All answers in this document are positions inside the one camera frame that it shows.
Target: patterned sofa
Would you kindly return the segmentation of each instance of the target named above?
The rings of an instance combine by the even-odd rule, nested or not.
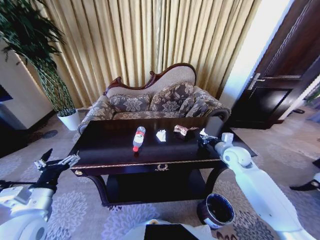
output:
[[[196,71],[188,63],[177,63],[160,74],[150,72],[149,82],[130,87],[117,77],[92,105],[78,127],[83,133],[90,121],[219,116],[227,121],[231,110],[202,90]]]

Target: dark wooden door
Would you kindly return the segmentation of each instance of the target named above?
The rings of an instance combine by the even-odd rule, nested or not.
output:
[[[232,109],[230,125],[270,128],[319,73],[320,0],[296,0]]]

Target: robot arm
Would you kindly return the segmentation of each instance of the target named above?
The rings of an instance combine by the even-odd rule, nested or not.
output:
[[[35,161],[42,172],[30,188],[17,186],[0,192],[0,205],[10,209],[10,220],[0,225],[0,239],[44,240],[51,214],[52,196],[57,190],[60,174],[78,162],[78,155],[46,162],[52,150]]]
[[[214,148],[233,170],[235,179],[256,213],[282,240],[315,240],[301,226],[295,207],[271,177],[252,161],[250,153],[233,146],[233,134],[223,133]]]

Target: curtain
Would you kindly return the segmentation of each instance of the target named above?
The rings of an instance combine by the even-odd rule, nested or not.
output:
[[[148,82],[190,63],[196,85],[219,97],[261,0],[45,0],[41,13],[64,32],[58,72],[77,108],[116,77]]]

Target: coffee table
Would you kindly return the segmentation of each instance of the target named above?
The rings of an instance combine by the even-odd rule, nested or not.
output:
[[[198,127],[187,140],[173,132],[175,125]],[[139,126],[146,133],[138,153],[133,139]],[[227,166],[211,145],[199,145],[199,132],[221,137],[234,132],[219,117],[187,117],[91,121],[70,154],[79,151],[71,167],[77,177],[91,179],[103,206],[204,199]],[[166,130],[166,142],[156,137]],[[256,154],[234,134],[233,144]],[[200,169],[213,169],[205,182]],[[101,175],[108,175],[105,182]]]

